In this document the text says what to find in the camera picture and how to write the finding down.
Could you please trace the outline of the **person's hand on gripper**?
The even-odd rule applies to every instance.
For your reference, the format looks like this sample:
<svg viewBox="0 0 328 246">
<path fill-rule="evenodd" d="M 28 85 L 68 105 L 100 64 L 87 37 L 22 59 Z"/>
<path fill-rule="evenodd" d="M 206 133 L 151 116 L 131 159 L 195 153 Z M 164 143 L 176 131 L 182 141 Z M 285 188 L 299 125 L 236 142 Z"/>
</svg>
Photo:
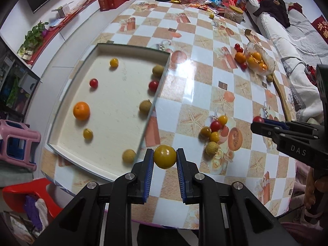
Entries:
<svg viewBox="0 0 328 246">
<path fill-rule="evenodd" d="M 310 168 L 307 178 L 306 178 L 306 187 L 305 187 L 305 196 L 304 196 L 304 205 L 306 209 L 310 209 L 312 205 L 315 204 L 315 181 L 313 176 L 313 168 Z"/>
</svg>

